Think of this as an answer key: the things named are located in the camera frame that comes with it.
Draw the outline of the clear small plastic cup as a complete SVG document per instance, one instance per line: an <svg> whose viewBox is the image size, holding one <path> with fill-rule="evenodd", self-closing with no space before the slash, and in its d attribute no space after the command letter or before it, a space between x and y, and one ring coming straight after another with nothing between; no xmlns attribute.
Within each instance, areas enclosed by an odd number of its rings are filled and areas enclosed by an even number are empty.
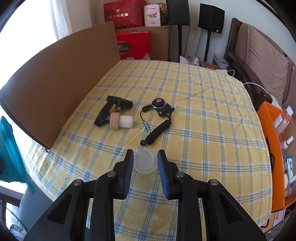
<svg viewBox="0 0 296 241"><path fill-rule="evenodd" d="M133 165L139 173L149 174L157 169L158 159L151 151L141 150L135 154Z"/></svg>

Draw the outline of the small pink white bottle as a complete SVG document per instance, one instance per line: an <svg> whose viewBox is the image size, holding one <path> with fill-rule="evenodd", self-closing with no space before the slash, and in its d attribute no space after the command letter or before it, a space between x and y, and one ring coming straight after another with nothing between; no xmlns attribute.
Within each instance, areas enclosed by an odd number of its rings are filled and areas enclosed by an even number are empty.
<svg viewBox="0 0 296 241"><path fill-rule="evenodd" d="M292 141L293 141L293 136L291 136L287 140L284 140L283 142L280 142L280 148L282 150L286 150L288 146L292 143Z"/></svg>

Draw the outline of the yellow plaid tablecloth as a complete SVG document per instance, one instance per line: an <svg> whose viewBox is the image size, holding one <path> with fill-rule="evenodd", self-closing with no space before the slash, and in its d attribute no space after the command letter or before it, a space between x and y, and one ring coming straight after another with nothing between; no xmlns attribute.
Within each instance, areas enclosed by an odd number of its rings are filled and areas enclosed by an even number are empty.
<svg viewBox="0 0 296 241"><path fill-rule="evenodd" d="M133 102L121 115L132 128L94 125L107 97ZM140 118L155 98L175 110L171 126L152 145ZM25 154L29 176L52 203L76 179L98 179L125 158L127 150L164 150L167 160L195 180L218 180L262 226L270 217L270 154L259 117L244 85L230 75L201 67L162 61L116 63L77 106L52 147L35 140ZM178 201L167 200L159 167L149 174L134 165L129 193L113 201L115 240L177 240Z"/></svg>

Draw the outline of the wooden cork stopper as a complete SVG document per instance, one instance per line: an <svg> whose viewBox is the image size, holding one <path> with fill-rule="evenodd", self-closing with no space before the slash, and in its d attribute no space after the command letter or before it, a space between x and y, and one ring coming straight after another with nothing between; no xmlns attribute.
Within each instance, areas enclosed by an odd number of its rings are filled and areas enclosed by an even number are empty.
<svg viewBox="0 0 296 241"><path fill-rule="evenodd" d="M132 128L133 117L130 115L121 115L120 113L111 113L109 125L111 129Z"/></svg>

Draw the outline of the clear bottle white cap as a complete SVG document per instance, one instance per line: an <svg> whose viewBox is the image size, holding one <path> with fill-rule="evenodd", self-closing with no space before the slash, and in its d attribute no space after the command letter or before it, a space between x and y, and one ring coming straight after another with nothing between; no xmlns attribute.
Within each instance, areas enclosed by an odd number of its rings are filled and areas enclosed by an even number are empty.
<svg viewBox="0 0 296 241"><path fill-rule="evenodd" d="M278 117L273 122L277 134L281 134L288 126L292 119L293 110L288 106L284 111L282 111Z"/></svg>

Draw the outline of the orange cardboard box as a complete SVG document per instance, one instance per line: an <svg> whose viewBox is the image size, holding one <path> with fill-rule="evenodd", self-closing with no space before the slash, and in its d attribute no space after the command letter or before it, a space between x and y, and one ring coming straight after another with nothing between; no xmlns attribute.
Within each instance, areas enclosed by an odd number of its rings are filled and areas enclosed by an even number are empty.
<svg viewBox="0 0 296 241"><path fill-rule="evenodd" d="M263 102L257 110L264 138L267 143L272 166L272 212L280 211L295 201L295 196L287 198L285 195L285 173L279 136L276 133L273 122L280 115L281 110L274 105Z"/></svg>

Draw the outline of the large brown cardboard box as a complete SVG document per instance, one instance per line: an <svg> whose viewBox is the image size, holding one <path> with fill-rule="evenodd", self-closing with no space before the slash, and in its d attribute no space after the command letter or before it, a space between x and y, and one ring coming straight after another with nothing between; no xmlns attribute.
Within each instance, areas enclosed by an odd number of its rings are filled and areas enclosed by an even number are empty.
<svg viewBox="0 0 296 241"><path fill-rule="evenodd" d="M119 60L112 22L73 33L13 74L1 89L1 107L49 149L84 97Z"/></svg>

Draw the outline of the brown sofa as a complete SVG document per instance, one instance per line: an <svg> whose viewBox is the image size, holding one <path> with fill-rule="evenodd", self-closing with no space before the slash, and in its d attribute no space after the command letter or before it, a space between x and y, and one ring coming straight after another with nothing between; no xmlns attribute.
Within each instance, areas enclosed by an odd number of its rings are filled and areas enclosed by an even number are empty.
<svg viewBox="0 0 296 241"><path fill-rule="evenodd" d="M273 99L295 109L295 63L265 33L233 18L224 58L256 109Z"/></svg>

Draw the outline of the red chocolate gift box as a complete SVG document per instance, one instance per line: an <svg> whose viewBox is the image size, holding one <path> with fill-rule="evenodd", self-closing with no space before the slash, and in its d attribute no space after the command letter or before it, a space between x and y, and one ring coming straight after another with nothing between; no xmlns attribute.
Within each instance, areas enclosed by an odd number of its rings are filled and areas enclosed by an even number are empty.
<svg viewBox="0 0 296 241"><path fill-rule="evenodd" d="M150 31L117 33L116 39L121 60L151 59Z"/></svg>

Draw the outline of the background brown cardboard box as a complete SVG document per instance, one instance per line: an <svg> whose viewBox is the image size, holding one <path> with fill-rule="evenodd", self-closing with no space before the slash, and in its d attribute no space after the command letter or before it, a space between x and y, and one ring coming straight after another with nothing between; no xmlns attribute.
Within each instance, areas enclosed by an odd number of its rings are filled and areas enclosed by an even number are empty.
<svg viewBox="0 0 296 241"><path fill-rule="evenodd" d="M169 27L135 27L130 29L119 29L116 33L127 32L146 32L150 31L151 34L151 60L169 61Z"/></svg>

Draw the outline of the right black speaker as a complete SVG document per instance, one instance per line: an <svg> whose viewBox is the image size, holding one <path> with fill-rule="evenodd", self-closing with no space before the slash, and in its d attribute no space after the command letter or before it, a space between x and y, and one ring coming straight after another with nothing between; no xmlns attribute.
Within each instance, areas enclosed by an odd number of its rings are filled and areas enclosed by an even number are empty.
<svg viewBox="0 0 296 241"><path fill-rule="evenodd" d="M207 31L207 41L204 62L207 61L211 34L222 34L224 27L225 11L216 6L200 3L198 27Z"/></svg>

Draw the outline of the black speaker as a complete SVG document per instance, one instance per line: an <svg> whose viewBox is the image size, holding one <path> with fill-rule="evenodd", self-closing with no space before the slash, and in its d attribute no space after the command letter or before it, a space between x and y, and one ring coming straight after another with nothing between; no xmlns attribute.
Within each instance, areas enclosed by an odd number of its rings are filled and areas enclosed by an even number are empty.
<svg viewBox="0 0 296 241"><path fill-rule="evenodd" d="M198 27L207 31L207 41L204 62L207 61L211 34L222 34L224 27L225 11L216 6L200 3Z"/></svg>
<svg viewBox="0 0 296 241"><path fill-rule="evenodd" d="M178 27L178 57L182 54L182 27L190 25L188 0L166 0L168 24Z"/></svg>

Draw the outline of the left black speaker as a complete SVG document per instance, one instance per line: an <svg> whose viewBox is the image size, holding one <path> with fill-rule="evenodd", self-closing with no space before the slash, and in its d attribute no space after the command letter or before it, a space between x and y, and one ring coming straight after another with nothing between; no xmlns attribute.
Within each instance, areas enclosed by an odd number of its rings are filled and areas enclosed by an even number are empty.
<svg viewBox="0 0 296 241"><path fill-rule="evenodd" d="M188 0L166 0L168 24L178 27L178 57L182 54L182 27L190 25Z"/></svg>

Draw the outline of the red gift bag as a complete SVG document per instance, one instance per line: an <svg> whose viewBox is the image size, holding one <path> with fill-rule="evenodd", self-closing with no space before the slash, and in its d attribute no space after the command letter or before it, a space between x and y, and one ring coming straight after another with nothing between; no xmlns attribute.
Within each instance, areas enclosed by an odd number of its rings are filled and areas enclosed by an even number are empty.
<svg viewBox="0 0 296 241"><path fill-rule="evenodd" d="M104 20L113 22L116 30L143 27L144 6L146 5L147 1L142 0L104 3Z"/></svg>

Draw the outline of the pink white box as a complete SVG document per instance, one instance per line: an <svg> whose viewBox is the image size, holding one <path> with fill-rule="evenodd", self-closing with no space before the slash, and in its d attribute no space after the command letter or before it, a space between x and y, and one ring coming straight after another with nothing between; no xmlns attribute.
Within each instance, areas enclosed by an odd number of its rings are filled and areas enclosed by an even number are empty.
<svg viewBox="0 0 296 241"><path fill-rule="evenodd" d="M146 27L161 26L161 16L158 4L147 4L144 6L144 24Z"/></svg>

